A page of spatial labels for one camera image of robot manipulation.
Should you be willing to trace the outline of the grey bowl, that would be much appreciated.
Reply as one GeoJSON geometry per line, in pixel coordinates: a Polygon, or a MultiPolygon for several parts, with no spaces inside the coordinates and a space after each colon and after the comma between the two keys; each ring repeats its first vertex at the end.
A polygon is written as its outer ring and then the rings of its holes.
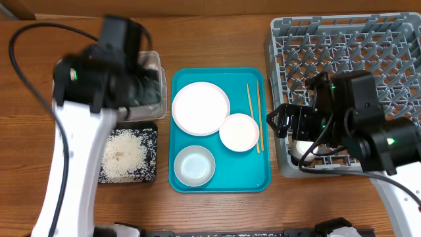
{"type": "Polygon", "coordinates": [[[177,154],[173,167],[176,178],[182,184],[199,187],[205,185],[213,177],[216,161],[207,148],[191,145],[177,154]]]}

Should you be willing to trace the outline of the white cup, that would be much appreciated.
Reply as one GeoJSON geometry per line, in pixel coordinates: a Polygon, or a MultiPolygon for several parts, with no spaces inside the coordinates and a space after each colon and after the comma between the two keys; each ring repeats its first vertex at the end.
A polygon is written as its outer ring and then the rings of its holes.
{"type": "MultiPolygon", "coordinates": [[[[290,155],[294,160],[299,161],[305,152],[311,147],[312,142],[306,141],[293,141],[289,147],[290,155]]],[[[310,163],[316,158],[316,153],[318,153],[318,146],[313,149],[313,152],[310,152],[306,158],[305,162],[310,163]]]]}

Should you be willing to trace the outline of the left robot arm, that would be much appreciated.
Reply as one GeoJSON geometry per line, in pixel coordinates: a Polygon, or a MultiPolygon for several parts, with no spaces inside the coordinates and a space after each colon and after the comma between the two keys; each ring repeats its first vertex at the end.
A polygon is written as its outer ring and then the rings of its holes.
{"type": "Polygon", "coordinates": [[[129,224],[96,226],[95,194],[107,138],[119,120],[148,117],[161,85],[140,49],[148,31],[106,16],[97,43],[60,60],[53,73],[55,148],[33,236],[140,236],[129,224]]]}

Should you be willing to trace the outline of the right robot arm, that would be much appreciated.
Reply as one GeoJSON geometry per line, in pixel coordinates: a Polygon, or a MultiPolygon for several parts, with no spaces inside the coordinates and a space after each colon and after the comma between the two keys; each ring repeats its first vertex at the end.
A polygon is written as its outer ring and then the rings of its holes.
{"type": "Polygon", "coordinates": [[[374,75],[356,70],[329,77],[321,72],[305,82],[314,95],[310,106],[283,103],[267,115],[277,138],[293,132],[310,142],[298,168],[309,174],[368,177],[389,215],[396,236],[420,235],[420,129],[405,117],[387,120],[374,75]],[[306,169],[305,159],[325,144],[347,150],[361,171],[306,169]]]}

